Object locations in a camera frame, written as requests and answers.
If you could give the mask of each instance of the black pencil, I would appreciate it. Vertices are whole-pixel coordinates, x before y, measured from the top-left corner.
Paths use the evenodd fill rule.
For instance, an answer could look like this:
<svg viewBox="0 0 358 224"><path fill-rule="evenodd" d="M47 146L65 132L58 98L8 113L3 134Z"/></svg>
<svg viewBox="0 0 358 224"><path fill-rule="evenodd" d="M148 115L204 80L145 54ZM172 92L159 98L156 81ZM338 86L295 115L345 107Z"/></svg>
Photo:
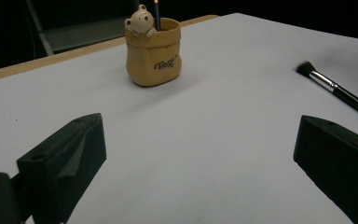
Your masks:
<svg viewBox="0 0 358 224"><path fill-rule="evenodd" d="M358 97L340 87L336 82L317 72L310 62L304 62L296 71L304 77L309 77L331 91L333 95L358 111Z"/></svg>
<svg viewBox="0 0 358 224"><path fill-rule="evenodd" d="M159 9L158 9L158 0L154 0L154 5L155 5L155 19L156 19L156 30L160 31L161 30L161 24L160 24L160 19L159 19Z"/></svg>

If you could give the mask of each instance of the dark background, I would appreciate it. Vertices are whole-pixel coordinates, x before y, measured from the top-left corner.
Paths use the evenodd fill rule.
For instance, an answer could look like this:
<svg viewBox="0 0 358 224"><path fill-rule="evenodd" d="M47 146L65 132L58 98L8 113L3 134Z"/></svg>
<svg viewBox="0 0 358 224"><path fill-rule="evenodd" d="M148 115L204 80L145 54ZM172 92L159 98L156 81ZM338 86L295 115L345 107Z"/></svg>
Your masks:
<svg viewBox="0 0 358 224"><path fill-rule="evenodd" d="M153 0L139 2L153 14ZM130 16L136 7L130 0L33 0L33 3L45 29ZM240 12L358 38L358 1L160 0L159 12L161 17L178 21L208 14L224 16ZM0 0L0 68L45 56L25 0Z"/></svg>

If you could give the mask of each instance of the black brush handle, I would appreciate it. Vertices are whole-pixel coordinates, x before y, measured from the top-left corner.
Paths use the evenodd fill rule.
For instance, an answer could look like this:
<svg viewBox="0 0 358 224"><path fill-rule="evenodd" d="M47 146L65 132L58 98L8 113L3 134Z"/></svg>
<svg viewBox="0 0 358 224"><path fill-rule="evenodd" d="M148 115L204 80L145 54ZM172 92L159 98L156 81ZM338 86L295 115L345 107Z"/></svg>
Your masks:
<svg viewBox="0 0 358 224"><path fill-rule="evenodd" d="M339 86L333 90L333 94L358 111L358 97Z"/></svg>

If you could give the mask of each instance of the pencil holder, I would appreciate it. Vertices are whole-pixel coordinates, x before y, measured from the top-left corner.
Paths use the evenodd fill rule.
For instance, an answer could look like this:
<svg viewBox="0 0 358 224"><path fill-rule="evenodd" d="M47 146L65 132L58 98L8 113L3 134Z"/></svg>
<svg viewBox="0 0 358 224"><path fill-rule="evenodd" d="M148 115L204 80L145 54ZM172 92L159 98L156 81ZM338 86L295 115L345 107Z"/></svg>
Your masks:
<svg viewBox="0 0 358 224"><path fill-rule="evenodd" d="M131 81L139 86L156 86L180 75L180 23L161 18L160 26L160 31L148 33L136 33L131 26L125 26L126 68Z"/></svg>

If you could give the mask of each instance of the silver ferrule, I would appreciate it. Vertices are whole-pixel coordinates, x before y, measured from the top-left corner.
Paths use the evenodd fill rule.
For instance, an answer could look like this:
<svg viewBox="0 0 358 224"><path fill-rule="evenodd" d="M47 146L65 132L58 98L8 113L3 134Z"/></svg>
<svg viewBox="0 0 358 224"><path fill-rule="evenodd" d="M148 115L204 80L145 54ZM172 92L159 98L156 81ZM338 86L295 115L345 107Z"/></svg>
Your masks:
<svg viewBox="0 0 358 224"><path fill-rule="evenodd" d="M310 78L331 92L333 92L333 90L338 87L337 83L335 83L334 81L330 80L328 77L325 77L324 75L316 71L310 73Z"/></svg>

